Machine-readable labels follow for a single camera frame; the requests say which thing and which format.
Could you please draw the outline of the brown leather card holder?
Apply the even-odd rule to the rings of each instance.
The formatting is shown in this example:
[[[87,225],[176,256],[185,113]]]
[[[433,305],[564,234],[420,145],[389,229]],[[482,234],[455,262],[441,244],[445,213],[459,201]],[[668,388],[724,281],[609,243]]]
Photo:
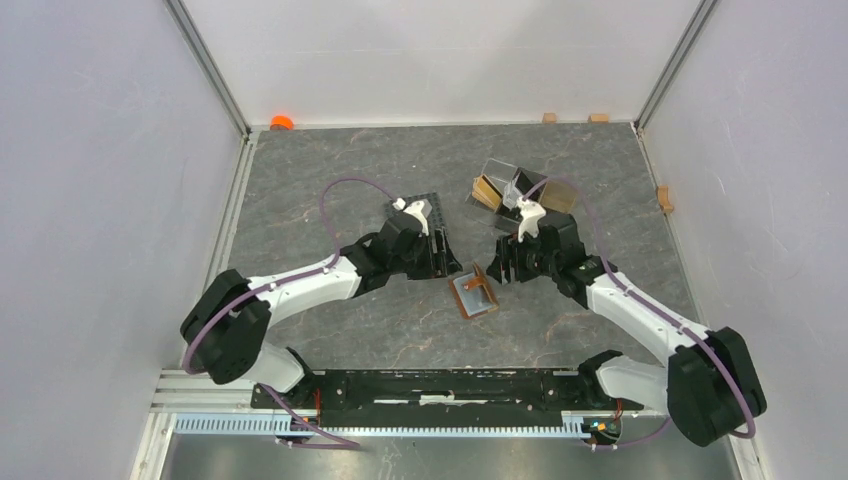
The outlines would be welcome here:
[[[450,279],[449,287],[464,319],[472,319],[499,309],[494,289],[476,262],[472,263],[470,273]]]

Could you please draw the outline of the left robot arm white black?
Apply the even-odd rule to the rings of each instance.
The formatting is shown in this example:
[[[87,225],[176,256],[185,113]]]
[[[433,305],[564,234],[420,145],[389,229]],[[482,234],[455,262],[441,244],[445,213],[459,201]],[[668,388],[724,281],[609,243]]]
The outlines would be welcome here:
[[[265,337],[278,322],[314,307],[362,296],[394,275],[409,280],[460,272],[443,228],[398,213],[377,232],[360,237],[315,264],[266,277],[219,273],[180,327],[187,344],[184,369],[207,373],[217,385],[249,380],[275,390],[290,407],[306,405],[314,381],[290,348]]]

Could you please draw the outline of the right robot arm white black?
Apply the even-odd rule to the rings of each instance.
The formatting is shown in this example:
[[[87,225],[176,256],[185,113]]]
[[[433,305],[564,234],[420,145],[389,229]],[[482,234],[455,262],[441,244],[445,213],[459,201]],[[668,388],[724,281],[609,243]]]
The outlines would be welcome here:
[[[501,284],[548,278],[563,296],[637,340],[657,360],[607,350],[578,367],[577,392],[591,408],[629,400],[667,416],[690,442],[752,438],[767,399],[746,341],[711,330],[638,288],[600,254],[587,253],[570,214],[544,214],[501,236],[487,274]]]

